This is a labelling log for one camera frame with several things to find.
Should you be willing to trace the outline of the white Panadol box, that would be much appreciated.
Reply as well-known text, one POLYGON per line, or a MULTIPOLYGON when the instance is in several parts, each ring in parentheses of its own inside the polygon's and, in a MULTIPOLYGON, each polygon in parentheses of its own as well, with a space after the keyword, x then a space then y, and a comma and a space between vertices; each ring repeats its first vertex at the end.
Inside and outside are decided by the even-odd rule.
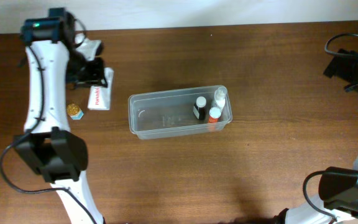
POLYGON ((112 68, 104 69, 105 78, 108 86, 92 86, 89 92, 88 109, 90 110, 110 110, 111 94, 114 80, 114 70, 112 68))

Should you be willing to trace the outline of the small gold lid jar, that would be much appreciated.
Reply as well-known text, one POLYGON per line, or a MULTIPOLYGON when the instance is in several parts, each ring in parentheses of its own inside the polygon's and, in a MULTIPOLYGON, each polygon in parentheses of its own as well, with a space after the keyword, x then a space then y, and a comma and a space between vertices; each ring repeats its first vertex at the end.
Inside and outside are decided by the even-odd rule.
POLYGON ((83 111, 74 103, 67 106, 67 114, 73 120, 79 120, 83 117, 83 111))

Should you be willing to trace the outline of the dark bottle white cap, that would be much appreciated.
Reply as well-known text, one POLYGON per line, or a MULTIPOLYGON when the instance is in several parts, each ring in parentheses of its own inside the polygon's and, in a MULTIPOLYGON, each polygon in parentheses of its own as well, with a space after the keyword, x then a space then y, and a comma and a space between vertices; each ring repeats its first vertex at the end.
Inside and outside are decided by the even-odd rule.
POLYGON ((205 115, 206 115, 205 106, 206 106, 206 98, 203 96, 197 97, 193 105, 193 114, 198 120, 205 119, 205 115))

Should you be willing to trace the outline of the orange tube white cap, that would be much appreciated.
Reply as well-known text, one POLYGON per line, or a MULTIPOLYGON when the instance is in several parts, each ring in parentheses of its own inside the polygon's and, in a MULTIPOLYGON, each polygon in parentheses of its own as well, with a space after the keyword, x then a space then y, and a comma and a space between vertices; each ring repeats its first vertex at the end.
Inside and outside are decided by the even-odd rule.
POLYGON ((218 107, 212 107, 209 110, 208 123, 217 123, 221 117, 221 110, 218 107))

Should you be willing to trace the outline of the white spray bottle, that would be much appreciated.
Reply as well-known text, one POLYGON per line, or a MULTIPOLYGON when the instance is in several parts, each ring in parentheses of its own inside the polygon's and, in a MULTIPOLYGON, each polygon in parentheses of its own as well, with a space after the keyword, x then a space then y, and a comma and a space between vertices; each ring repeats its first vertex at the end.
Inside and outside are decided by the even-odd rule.
POLYGON ((212 107, 219 108, 220 111, 223 110, 225 104, 226 104, 226 95, 227 95, 227 89, 224 86, 220 86, 215 92, 213 101, 211 103, 212 107))

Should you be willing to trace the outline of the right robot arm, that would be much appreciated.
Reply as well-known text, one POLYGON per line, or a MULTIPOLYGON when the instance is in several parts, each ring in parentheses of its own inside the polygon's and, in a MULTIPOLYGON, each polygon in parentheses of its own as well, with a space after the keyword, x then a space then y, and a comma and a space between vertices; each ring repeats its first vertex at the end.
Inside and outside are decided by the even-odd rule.
MULTIPOLYGON (((358 53, 340 49, 333 52, 324 46, 333 59, 324 75, 337 76, 348 82, 346 92, 358 92, 358 53)), ((269 223, 341 223, 358 219, 358 156, 351 169, 328 167, 309 174, 303 181, 306 202, 284 209, 269 223)))

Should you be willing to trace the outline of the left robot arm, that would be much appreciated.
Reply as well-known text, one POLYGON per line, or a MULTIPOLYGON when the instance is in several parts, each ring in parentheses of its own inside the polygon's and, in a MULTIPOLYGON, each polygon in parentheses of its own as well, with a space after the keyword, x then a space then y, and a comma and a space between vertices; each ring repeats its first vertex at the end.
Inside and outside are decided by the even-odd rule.
POLYGON ((104 223, 87 177, 88 149, 68 124, 66 85, 91 90, 90 102, 108 110, 114 72, 105 66, 103 43, 77 33, 79 20, 63 7, 27 19, 21 39, 30 71, 29 109, 24 133, 12 147, 62 200, 72 223, 104 223))

